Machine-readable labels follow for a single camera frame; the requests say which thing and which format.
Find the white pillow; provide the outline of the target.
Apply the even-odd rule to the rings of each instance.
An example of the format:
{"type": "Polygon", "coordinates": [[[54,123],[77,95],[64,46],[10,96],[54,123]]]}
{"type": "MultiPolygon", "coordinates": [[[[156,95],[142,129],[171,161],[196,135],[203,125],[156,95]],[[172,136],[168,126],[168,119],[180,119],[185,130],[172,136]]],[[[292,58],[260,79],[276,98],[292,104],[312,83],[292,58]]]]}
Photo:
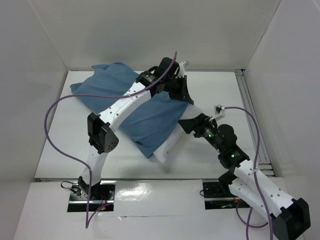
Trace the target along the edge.
{"type": "MultiPolygon", "coordinates": [[[[189,104],[180,119],[193,119],[201,113],[202,110],[199,107],[189,104]]],[[[161,164],[166,162],[169,151],[176,144],[183,133],[184,130],[179,124],[177,124],[166,141],[157,150],[154,151],[153,155],[161,164]]]]}

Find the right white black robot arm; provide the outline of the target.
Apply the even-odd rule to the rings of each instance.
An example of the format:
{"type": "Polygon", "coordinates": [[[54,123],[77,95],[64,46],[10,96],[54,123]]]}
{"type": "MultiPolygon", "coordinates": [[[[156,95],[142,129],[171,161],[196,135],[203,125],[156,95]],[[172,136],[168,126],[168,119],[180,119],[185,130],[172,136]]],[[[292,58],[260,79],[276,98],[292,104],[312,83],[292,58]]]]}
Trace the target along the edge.
{"type": "Polygon", "coordinates": [[[219,178],[218,190],[223,196],[239,197],[264,217],[271,237],[296,240],[311,226],[308,203],[278,187],[259,169],[257,163],[237,145],[232,126],[218,125],[215,118],[201,113],[195,118],[179,120],[179,125],[196,138],[204,138],[215,150],[227,172],[219,178]]]}

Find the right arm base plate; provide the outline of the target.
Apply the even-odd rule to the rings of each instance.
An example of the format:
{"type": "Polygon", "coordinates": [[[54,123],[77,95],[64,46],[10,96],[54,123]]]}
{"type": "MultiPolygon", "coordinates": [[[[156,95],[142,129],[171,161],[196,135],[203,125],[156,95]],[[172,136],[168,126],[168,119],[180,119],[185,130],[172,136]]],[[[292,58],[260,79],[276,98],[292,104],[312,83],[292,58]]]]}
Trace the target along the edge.
{"type": "Polygon", "coordinates": [[[199,194],[204,198],[204,207],[206,210],[222,210],[249,208],[249,205],[239,197],[231,194],[229,190],[224,189],[219,181],[203,181],[202,190],[199,194]]]}

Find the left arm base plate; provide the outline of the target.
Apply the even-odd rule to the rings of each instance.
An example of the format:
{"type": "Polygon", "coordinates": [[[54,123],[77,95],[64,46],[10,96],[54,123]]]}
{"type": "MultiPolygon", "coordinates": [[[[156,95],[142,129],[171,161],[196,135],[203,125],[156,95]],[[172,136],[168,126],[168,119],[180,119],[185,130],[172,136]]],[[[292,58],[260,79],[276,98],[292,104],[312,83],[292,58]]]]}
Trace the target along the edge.
{"type": "MultiPolygon", "coordinates": [[[[82,192],[76,182],[63,181],[60,185],[66,190],[70,190],[68,200],[68,213],[86,212],[87,196],[82,192]]],[[[96,193],[89,201],[89,212],[94,212],[100,208],[100,212],[113,212],[116,183],[114,181],[102,181],[96,193]]]]}

